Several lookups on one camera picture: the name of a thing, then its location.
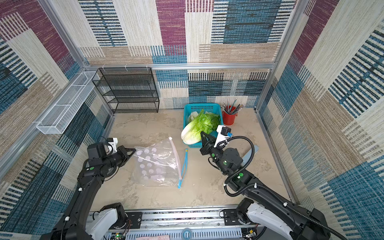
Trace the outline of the chinese cabbage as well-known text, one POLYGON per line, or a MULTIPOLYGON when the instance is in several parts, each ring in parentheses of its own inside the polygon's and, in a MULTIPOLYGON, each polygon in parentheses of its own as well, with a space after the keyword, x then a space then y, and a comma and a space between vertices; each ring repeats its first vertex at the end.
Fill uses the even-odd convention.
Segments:
POLYGON ((190 115, 189 115, 189 117, 188 117, 188 123, 190 123, 190 122, 192 122, 195 118, 197 118, 198 117, 198 115, 199 115, 199 113, 198 112, 192 112, 190 115))
POLYGON ((211 120, 212 131, 216 131, 217 127, 221 125, 220 115, 211 112, 206 112, 206 116, 211 120))

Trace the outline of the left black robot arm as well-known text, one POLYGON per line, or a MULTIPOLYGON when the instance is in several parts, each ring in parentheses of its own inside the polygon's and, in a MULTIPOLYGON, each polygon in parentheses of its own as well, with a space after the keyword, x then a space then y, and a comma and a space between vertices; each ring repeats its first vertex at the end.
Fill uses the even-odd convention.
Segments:
POLYGON ((41 240, 101 240, 111 226, 126 223, 124 208, 118 204, 102 210, 86 228, 88 214, 102 184, 112 176, 112 170, 123 167, 129 161, 136 149, 96 143, 88 146, 87 152, 88 159, 78 175, 77 190, 69 206, 53 230, 42 235, 41 240))

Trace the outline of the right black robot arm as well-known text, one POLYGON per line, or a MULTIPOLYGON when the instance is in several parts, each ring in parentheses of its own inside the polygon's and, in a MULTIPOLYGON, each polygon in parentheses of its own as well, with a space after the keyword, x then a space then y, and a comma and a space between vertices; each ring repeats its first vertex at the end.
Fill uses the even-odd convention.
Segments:
POLYGON ((201 132, 202 155, 209 157, 212 166, 227 176, 224 190, 230 197, 244 196, 237 206, 240 223, 260 224, 287 240, 328 240, 332 235, 340 240, 345 236, 328 226, 325 215, 308 210, 282 197, 262 183, 246 168, 256 153, 253 142, 244 136, 233 136, 230 128, 224 128, 217 137, 201 132), (251 146, 251 155, 244 161, 237 149, 228 148, 234 140, 245 140, 251 146))

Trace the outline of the blue-zip clear bag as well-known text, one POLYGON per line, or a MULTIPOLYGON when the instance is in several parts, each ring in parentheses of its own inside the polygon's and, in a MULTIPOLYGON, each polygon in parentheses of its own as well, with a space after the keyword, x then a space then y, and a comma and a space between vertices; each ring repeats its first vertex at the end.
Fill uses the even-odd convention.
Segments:
POLYGON ((186 148, 177 150, 147 148, 138 150, 131 180, 145 187, 177 187, 180 189, 188 169, 186 148))

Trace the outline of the pink-zip dotted bag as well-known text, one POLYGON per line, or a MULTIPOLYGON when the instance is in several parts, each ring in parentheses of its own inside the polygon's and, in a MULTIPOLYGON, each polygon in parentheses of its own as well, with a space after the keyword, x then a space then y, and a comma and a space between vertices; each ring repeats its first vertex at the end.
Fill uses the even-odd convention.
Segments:
POLYGON ((182 180, 179 154, 171 137, 148 147, 136 147, 131 180, 145 187, 177 187, 182 180))

